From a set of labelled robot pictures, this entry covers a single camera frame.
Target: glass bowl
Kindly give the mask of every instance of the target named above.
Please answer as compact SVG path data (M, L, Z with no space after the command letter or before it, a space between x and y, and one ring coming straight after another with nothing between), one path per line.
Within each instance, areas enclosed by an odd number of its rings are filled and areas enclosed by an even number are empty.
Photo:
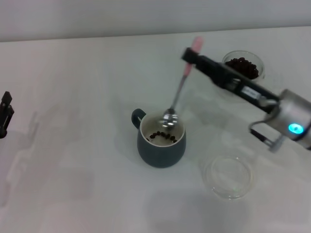
M243 197L253 186L253 171L242 157L218 155L206 165L203 180L219 197L235 200Z
M230 53L227 53L224 58L222 63L226 63L231 61L234 58L241 58L244 57L245 60L253 63L254 65L257 66L257 70L258 70L258 77L253 79L253 82L258 82L262 79L264 79L264 75L265 75L265 69L264 69L264 64L262 62L262 60L255 54L248 52L248 51L243 51L243 50L236 50L236 51L232 51Z

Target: table surface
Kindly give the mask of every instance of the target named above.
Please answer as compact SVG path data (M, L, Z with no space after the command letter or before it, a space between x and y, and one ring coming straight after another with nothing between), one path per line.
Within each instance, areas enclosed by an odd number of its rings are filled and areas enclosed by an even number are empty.
M266 67L261 85L311 100L311 27L0 43L0 93L11 92L16 112L0 141L2 233L310 232L310 152L287 140L270 153L247 132L264 113L197 70L177 108L188 134L183 158L166 169L140 158L131 113L169 107L179 58L197 35L202 54L221 61L251 51ZM228 201L202 172L233 153L255 180Z

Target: dark teal mug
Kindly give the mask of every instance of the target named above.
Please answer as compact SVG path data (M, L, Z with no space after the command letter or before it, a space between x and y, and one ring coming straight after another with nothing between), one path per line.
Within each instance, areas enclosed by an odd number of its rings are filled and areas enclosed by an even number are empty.
M177 140L169 145L155 145L147 138L152 133L163 131L158 123L163 115L162 112L146 114L141 109L132 113L132 123L138 129L137 149L141 158L149 165L165 168L176 164L184 155L186 149L186 130L182 121L169 133Z

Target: metal spoon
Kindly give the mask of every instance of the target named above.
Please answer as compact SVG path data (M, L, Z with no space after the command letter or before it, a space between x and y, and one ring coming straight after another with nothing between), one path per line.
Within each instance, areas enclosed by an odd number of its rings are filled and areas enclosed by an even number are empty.
M203 46L203 38L201 36L197 36L193 40L191 49L194 52L200 52L202 46ZM176 107L176 104L178 102L181 89L183 88L185 80L189 76L191 69L192 69L192 64L186 63L186 67L185 67L185 70L184 70L184 75L181 78L178 90L177 90L175 98L173 100L173 104L163 114L163 121L161 123L162 123L162 127L166 128L167 130L172 130L178 124L178 115L175 112L175 107Z

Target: blue led light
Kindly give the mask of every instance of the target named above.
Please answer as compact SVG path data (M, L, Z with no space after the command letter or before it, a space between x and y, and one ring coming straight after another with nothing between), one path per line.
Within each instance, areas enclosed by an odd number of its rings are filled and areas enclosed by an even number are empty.
M301 125L296 124L296 123L290 124L288 126L288 130L291 131L292 133L295 133L295 134L301 134L304 131L303 127Z

